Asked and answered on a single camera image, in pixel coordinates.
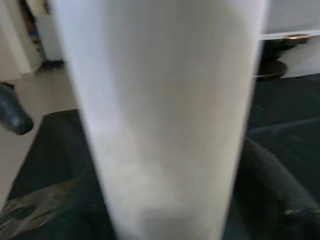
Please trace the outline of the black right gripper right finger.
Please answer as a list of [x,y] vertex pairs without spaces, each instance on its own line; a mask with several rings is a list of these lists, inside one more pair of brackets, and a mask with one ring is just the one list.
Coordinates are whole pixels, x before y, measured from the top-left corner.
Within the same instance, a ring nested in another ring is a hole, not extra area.
[[243,142],[226,240],[318,240],[320,205],[268,150]]

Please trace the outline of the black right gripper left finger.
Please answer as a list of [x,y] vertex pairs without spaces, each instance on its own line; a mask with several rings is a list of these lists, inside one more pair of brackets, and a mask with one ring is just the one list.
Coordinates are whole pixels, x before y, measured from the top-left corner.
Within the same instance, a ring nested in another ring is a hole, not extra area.
[[0,124],[19,136],[29,133],[34,127],[33,119],[19,102],[15,86],[8,83],[0,84]]

